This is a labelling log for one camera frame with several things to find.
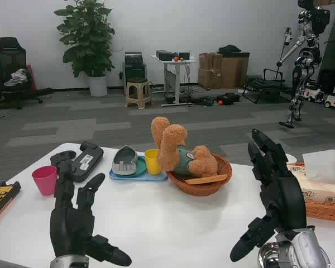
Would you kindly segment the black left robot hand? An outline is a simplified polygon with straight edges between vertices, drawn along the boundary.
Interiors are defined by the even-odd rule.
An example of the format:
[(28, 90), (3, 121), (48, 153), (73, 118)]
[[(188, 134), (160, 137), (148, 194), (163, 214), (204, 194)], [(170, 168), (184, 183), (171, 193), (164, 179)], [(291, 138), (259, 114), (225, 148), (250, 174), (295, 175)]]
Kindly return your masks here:
[(60, 164), (59, 178), (55, 183), (55, 207), (50, 216), (50, 239), (55, 252), (50, 267), (88, 267), (90, 258), (130, 266), (132, 260), (128, 254), (112, 246), (107, 238), (93, 235), (95, 217), (92, 205), (105, 175), (99, 173), (78, 189), (77, 207), (74, 208), (72, 173), (69, 162)]

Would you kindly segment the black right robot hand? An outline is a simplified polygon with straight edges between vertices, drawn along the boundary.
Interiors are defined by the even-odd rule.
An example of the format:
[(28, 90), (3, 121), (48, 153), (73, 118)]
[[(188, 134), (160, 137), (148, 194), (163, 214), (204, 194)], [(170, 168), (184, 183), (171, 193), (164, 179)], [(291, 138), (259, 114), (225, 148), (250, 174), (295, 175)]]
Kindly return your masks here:
[(261, 182), (260, 199), (266, 215), (248, 225), (230, 253), (232, 262), (244, 258), (254, 247), (261, 247), (275, 232), (307, 227), (303, 193), (287, 167), (283, 147), (256, 128), (252, 130), (252, 139), (248, 143), (248, 154), (255, 179)]

